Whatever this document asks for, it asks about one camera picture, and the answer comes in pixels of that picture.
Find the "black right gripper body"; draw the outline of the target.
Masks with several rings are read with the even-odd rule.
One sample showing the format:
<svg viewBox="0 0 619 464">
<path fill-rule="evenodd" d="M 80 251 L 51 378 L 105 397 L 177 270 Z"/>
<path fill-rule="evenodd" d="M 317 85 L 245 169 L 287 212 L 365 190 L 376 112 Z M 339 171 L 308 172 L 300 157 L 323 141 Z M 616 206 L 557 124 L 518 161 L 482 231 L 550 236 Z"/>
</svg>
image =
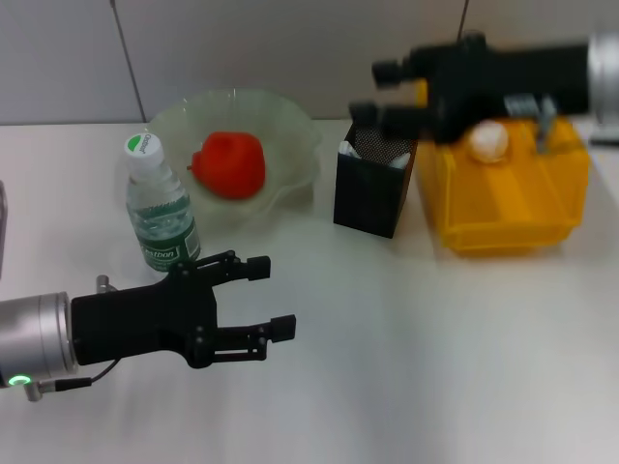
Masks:
<svg viewBox="0 0 619 464">
<path fill-rule="evenodd" d="M 412 138 L 452 143 L 489 119 L 533 119 L 551 100 L 561 115 L 590 111 L 588 44 L 495 48 L 482 34 L 419 46 L 410 71 L 427 82 L 427 107 L 411 123 Z"/>
</svg>

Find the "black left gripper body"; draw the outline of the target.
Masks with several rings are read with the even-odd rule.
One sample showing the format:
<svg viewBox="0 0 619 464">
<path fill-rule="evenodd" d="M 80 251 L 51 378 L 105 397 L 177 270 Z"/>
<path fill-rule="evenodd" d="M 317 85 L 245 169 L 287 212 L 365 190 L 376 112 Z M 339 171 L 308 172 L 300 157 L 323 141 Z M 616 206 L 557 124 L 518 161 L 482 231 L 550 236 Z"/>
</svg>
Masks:
<svg viewBox="0 0 619 464">
<path fill-rule="evenodd" d="M 191 368 L 215 361 L 217 304 L 206 269 L 177 265 L 161 281 L 71 301 L 72 344 L 80 365 L 159 351 Z"/>
</svg>

